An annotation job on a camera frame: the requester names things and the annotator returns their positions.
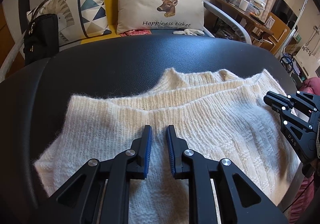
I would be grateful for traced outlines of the triangle pattern cushion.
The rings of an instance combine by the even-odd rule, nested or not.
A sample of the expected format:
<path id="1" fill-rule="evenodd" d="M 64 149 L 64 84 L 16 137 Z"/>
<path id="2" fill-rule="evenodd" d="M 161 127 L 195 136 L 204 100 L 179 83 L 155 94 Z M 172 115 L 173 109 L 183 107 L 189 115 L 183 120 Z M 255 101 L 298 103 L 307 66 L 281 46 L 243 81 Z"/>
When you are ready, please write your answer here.
<path id="1" fill-rule="evenodd" d="M 57 15 L 59 46 L 111 34 L 105 0 L 47 0 L 27 12 L 27 19 L 44 14 Z"/>

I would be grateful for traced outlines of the black remote control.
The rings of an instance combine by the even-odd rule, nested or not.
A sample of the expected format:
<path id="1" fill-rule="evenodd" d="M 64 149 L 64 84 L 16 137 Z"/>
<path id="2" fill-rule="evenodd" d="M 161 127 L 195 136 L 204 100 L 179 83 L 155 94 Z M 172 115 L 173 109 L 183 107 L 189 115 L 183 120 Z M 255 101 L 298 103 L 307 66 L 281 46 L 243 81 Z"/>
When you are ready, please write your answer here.
<path id="1" fill-rule="evenodd" d="M 263 21 L 261 21 L 258 17 L 256 17 L 255 15 L 253 14 L 250 14 L 249 15 L 254 21 L 256 21 L 257 23 L 261 24 L 261 25 L 265 25 L 265 23 Z"/>

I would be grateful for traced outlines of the deer print cushion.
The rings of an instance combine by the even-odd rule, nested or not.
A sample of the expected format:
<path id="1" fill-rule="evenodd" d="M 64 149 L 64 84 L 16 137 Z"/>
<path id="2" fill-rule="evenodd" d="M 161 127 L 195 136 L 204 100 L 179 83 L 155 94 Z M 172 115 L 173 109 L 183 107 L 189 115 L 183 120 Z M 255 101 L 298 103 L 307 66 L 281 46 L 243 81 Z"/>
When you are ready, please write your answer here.
<path id="1" fill-rule="evenodd" d="M 117 34 L 134 29 L 203 30 L 203 0 L 118 0 Z"/>

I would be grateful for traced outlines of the wooden folding chair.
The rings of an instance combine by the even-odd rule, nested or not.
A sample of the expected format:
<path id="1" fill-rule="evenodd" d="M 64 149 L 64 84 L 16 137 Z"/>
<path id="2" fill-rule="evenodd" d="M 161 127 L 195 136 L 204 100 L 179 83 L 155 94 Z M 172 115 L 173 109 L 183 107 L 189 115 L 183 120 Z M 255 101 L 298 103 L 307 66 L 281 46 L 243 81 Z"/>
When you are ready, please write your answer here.
<path id="1" fill-rule="evenodd" d="M 273 32 L 273 34 L 269 35 L 266 32 L 260 31 L 258 36 L 262 40 L 254 40 L 253 45 L 264 48 L 271 54 L 275 55 L 281 44 L 289 35 L 290 29 L 283 21 L 281 21 L 279 17 L 277 17 L 273 13 L 269 13 L 267 18 L 269 17 L 272 17 L 272 19 L 274 19 L 273 26 L 271 27 L 271 31 Z"/>

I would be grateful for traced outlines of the cream knitted sweater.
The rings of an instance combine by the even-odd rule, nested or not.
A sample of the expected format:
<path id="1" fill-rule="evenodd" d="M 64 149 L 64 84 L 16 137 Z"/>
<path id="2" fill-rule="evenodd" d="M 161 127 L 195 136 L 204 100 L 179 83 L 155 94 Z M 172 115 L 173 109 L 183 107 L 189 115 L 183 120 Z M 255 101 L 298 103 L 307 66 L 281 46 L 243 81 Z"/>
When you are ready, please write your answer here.
<path id="1" fill-rule="evenodd" d="M 263 98 L 283 93 L 266 70 L 240 78 L 228 70 L 179 73 L 169 68 L 144 94 L 114 99 L 73 95 L 57 139 L 35 161 L 52 195 L 91 158 L 104 161 L 128 149 L 152 127 L 149 173 L 130 187 L 130 223 L 187 223 L 188 183 L 170 172 L 165 131 L 205 158 L 234 162 L 275 204 L 287 192 L 300 161 L 280 131 L 279 116 Z"/>

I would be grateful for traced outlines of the black television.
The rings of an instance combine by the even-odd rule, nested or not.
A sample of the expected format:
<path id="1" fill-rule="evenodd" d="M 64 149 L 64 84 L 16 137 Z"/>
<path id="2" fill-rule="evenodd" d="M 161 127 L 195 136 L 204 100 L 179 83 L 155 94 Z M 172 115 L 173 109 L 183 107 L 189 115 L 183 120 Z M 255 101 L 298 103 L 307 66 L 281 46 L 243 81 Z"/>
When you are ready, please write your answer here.
<path id="1" fill-rule="evenodd" d="M 271 13 L 283 21 L 289 27 L 289 29 L 293 28 L 298 19 L 298 16 L 284 0 L 276 0 L 271 9 Z"/>

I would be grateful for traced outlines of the pink bed quilt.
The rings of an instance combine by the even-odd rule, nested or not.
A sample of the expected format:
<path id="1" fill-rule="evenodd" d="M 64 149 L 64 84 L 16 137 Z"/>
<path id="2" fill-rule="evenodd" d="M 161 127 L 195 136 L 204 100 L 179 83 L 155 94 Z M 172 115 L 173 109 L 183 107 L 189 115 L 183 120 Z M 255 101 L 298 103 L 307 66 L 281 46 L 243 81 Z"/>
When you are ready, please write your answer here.
<path id="1" fill-rule="evenodd" d="M 312 77 L 305 80 L 297 91 L 297 93 L 299 92 L 319 95 L 319 77 Z M 298 157 L 302 164 L 307 167 L 307 170 L 302 170 L 303 174 L 306 174 L 306 177 L 304 177 L 299 191 L 290 206 L 289 223 L 296 223 L 298 221 L 314 196 L 313 176 L 311 173 L 314 169 L 312 166 L 308 166 L 308 164 L 317 156 L 307 155 L 309 152 L 308 141 L 305 143 L 305 145 L 301 145 L 301 151 L 298 153 Z"/>

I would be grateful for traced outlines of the white mug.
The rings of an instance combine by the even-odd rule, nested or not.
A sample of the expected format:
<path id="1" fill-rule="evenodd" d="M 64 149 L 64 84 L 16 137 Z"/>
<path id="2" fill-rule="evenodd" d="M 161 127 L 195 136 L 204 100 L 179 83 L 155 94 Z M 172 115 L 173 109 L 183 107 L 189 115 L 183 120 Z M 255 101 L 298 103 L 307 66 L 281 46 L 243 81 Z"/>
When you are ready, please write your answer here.
<path id="1" fill-rule="evenodd" d="M 241 0 L 239 4 L 239 9 L 245 12 L 247 10 L 248 5 L 249 2 L 247 0 Z"/>

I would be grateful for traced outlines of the wooden side table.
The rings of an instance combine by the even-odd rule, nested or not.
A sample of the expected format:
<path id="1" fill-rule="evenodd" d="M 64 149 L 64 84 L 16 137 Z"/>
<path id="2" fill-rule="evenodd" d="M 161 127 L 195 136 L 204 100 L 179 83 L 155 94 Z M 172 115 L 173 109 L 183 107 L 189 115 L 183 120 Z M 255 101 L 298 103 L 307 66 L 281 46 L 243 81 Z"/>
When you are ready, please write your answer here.
<path id="1" fill-rule="evenodd" d="M 235 19 L 237 23 L 240 23 L 242 19 L 244 19 L 246 24 L 243 27 L 248 32 L 248 34 L 251 34 L 254 29 L 259 29 L 263 33 L 263 36 L 266 36 L 267 38 L 273 35 L 273 32 L 270 29 L 251 17 L 248 12 L 244 12 L 238 7 L 226 2 L 225 0 L 214 0 L 214 4 L 222 11 L 227 13 L 230 17 Z"/>

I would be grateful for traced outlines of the black handbag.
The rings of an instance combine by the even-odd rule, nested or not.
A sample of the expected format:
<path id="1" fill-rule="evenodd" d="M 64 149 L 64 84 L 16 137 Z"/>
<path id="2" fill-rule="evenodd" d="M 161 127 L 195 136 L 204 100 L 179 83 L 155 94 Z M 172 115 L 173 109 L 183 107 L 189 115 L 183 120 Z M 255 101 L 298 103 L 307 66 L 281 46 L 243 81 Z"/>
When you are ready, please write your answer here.
<path id="1" fill-rule="evenodd" d="M 32 20 L 24 35 L 25 65 L 59 52 L 59 24 L 56 14 L 44 14 Z"/>

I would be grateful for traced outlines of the pink cloth on sofa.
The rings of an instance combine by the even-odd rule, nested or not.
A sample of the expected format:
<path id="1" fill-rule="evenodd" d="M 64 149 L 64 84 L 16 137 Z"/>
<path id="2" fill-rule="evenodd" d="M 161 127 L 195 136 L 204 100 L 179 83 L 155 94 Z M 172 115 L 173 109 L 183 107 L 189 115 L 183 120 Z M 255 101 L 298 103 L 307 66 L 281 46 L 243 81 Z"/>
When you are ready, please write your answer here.
<path id="1" fill-rule="evenodd" d="M 139 36 L 139 35 L 151 35 L 152 32 L 150 30 L 145 30 L 145 29 L 134 29 L 134 30 L 129 30 L 124 33 L 120 33 L 121 37 L 125 36 Z"/>

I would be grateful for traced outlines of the white glove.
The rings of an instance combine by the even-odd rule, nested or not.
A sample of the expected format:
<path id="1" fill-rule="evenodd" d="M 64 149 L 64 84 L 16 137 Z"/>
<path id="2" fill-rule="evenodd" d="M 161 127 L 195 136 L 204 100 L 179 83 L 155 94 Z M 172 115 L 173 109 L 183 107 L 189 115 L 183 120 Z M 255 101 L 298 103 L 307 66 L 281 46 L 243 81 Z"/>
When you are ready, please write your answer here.
<path id="1" fill-rule="evenodd" d="M 205 33 L 202 30 L 197 29 L 184 29 L 172 32 L 175 35 L 190 35 L 190 36 L 204 36 Z"/>

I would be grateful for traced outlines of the blue toy ride-on car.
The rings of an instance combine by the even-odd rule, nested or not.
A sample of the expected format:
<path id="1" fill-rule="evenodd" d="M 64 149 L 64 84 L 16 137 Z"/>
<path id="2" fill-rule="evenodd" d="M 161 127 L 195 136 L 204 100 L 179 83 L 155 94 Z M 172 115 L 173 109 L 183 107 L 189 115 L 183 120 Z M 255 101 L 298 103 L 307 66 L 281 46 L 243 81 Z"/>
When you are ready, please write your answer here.
<path id="1" fill-rule="evenodd" d="M 290 74 L 293 71 L 293 56 L 291 54 L 284 54 L 284 56 L 280 58 L 280 63 L 287 73 Z"/>

